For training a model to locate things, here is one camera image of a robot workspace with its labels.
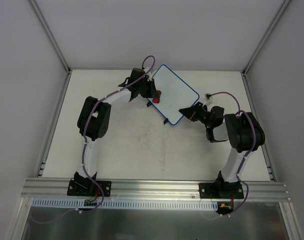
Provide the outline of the red whiteboard eraser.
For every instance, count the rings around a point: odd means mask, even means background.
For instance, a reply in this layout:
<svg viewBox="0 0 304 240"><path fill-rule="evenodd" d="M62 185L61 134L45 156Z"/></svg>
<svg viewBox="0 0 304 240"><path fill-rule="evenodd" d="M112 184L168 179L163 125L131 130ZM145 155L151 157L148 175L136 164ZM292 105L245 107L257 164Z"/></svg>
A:
<svg viewBox="0 0 304 240"><path fill-rule="evenodd" d="M160 102L162 92L160 90L157 90L156 93L156 96L152 99L152 103L158 104Z"/></svg>

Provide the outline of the blue framed whiteboard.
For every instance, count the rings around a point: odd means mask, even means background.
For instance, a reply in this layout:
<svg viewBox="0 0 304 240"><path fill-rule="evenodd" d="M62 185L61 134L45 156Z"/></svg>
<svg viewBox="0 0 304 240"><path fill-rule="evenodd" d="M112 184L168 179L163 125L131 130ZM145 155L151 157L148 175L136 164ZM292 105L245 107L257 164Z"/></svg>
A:
<svg viewBox="0 0 304 240"><path fill-rule="evenodd" d="M157 90L162 92L159 103L152 103L157 111L175 126L183 117L179 109L193 106L200 95L165 64L152 75Z"/></svg>

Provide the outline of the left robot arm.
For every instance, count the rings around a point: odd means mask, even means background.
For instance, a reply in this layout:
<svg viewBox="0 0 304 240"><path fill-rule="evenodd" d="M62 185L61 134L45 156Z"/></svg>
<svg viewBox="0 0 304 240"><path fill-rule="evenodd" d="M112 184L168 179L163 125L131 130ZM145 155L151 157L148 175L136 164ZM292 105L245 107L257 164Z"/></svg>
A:
<svg viewBox="0 0 304 240"><path fill-rule="evenodd" d="M88 96L81 109L77 127L82 136L81 165L74 174L74 181L85 195L96 191L96 158L98 140L103 138L109 127L110 113L113 105L128 103L137 96L159 98L151 68L134 68L129 77L118 89L102 99Z"/></svg>

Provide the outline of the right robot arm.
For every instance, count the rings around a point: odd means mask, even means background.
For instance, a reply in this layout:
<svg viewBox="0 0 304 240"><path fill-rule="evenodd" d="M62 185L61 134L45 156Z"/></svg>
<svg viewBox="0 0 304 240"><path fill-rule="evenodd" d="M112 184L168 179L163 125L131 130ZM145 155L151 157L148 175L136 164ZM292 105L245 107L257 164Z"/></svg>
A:
<svg viewBox="0 0 304 240"><path fill-rule="evenodd" d="M198 102L179 112L192 122L200 121L206 128L211 143L229 142L231 151L223 169L216 179L216 194L222 198L232 194L234 183L239 183L247 158L265 143L265 133L251 112L243 110L225 114L224 108L214 106L211 110Z"/></svg>

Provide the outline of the whiteboard metal stand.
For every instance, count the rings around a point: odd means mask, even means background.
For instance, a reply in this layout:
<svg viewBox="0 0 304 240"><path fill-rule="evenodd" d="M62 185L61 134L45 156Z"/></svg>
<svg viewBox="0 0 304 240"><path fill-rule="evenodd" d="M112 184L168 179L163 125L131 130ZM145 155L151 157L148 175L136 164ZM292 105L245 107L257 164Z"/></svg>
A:
<svg viewBox="0 0 304 240"><path fill-rule="evenodd" d="M148 101L147 104L146 104L146 106L147 106L147 107L152 106L152 102ZM168 122L169 122L168 118L165 118L164 121L163 121L163 124L165 125L165 124L167 124Z"/></svg>

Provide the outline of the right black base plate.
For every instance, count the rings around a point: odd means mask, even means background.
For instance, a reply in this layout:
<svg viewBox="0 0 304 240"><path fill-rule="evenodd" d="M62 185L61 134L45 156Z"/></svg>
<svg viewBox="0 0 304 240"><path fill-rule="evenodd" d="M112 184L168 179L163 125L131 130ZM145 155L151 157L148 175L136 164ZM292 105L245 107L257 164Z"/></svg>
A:
<svg viewBox="0 0 304 240"><path fill-rule="evenodd" d="M206 183L201 182L198 185L199 194L201 199L237 199L241 200L244 198L243 187L241 183L224 183L218 185L214 182Z"/></svg>

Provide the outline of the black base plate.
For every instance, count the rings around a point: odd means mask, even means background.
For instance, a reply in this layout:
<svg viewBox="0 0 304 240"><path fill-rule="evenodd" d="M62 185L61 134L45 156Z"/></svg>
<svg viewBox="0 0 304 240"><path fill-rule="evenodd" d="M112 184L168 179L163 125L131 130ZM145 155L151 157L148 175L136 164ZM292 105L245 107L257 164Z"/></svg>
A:
<svg viewBox="0 0 304 240"><path fill-rule="evenodd" d="M104 197L110 197L112 182L105 180L97 180L96 182L101 186ZM76 183L74 180L70 180L67 195L73 197L93 197L97 190L99 190L99 187L92 181L89 182L88 186L82 186Z"/></svg>
<svg viewBox="0 0 304 240"><path fill-rule="evenodd" d="M201 182L198 185L199 194L201 199L237 199L241 200L244 198L243 187L241 183L224 183L218 185L214 182L206 183Z"/></svg>

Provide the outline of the left aluminium frame post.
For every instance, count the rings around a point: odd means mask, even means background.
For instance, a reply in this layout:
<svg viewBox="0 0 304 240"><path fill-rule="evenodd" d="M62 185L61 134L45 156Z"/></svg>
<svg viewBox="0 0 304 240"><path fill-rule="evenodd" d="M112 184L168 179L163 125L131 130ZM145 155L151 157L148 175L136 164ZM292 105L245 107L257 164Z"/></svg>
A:
<svg viewBox="0 0 304 240"><path fill-rule="evenodd" d="M28 0L27 2L31 6L32 11L36 15L36 18L38 19L39 23L41 24L41 27L42 27L43 31L45 32L45 35L47 36L47 39L49 40L52 48L54 49L54 52L55 52L56 56L58 57L64 71L67 74L70 73L70 67L69 67L37 1Z"/></svg>

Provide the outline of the aluminium frame post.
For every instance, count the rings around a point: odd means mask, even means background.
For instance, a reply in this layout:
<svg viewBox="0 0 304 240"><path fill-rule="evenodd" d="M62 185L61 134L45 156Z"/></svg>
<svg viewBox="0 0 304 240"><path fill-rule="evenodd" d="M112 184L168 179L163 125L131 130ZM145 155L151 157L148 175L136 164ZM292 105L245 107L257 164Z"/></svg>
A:
<svg viewBox="0 0 304 240"><path fill-rule="evenodd" d="M38 19L39 23L41 24L41 27L42 27L43 31L45 32L45 35L47 36L47 39L49 40L52 48L54 49L54 52L55 52L56 56L58 57L64 71L67 74L70 73L70 67L69 67L37 1L28 0L27 2L31 6L32 11L36 15L36 18Z"/></svg>
<svg viewBox="0 0 304 240"><path fill-rule="evenodd" d="M269 23L267 29L265 30L263 36L259 40L258 45L256 46L253 54L251 55L250 59L248 60L246 66L242 70L242 74L246 76L248 72L250 71L251 67L255 63L256 59L258 58L259 54L263 50L263 47L266 45L267 41L269 40L270 36L276 29L278 23L286 13L287 9L289 8L290 4L292 3L292 0L283 0L281 2L281 5L277 9L275 15L273 16L271 22Z"/></svg>

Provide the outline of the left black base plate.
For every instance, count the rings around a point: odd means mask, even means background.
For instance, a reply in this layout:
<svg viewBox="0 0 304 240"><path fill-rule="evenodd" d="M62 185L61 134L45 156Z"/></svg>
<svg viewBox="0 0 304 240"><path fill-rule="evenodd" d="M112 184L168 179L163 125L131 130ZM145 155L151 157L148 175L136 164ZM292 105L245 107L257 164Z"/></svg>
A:
<svg viewBox="0 0 304 240"><path fill-rule="evenodd" d="M112 182L105 180L97 180L96 182L101 186L104 197L110 197ZM97 190L99 190L99 187L92 181L89 182L88 186L82 186L76 183L74 180L70 180L67 195L73 197L93 197Z"/></svg>

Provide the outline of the right aluminium frame post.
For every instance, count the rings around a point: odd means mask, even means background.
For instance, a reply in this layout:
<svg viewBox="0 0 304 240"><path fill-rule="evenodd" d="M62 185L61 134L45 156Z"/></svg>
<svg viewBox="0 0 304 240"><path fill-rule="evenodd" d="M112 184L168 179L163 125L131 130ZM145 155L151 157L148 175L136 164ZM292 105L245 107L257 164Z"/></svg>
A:
<svg viewBox="0 0 304 240"><path fill-rule="evenodd" d="M277 9L275 15L273 16L271 22L269 23L267 29L265 30L263 36L259 40L258 45L256 46L253 54L251 55L250 59L248 60L246 66L242 70L242 74L246 76L248 72L250 71L251 67L255 63L256 59L258 58L259 54L263 50L263 47L266 45L267 41L269 40L270 36L276 29L278 23L286 13L287 9L289 8L290 4L292 3L292 0L283 0L281 2L281 5Z"/></svg>

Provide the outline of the aluminium mounting rail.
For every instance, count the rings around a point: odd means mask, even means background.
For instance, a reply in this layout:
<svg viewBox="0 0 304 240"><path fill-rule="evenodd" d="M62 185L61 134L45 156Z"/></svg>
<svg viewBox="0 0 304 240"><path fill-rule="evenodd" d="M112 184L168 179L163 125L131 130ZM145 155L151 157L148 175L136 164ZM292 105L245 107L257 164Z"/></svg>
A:
<svg viewBox="0 0 304 240"><path fill-rule="evenodd" d="M21 197L67 197L70 179L66 178L27 178ZM207 194L207 188L200 181L193 180L132 180L111 179L103 187L111 199L122 200L199 200ZM274 181L248 181L238 193L247 196L252 202L291 202L287 185Z"/></svg>

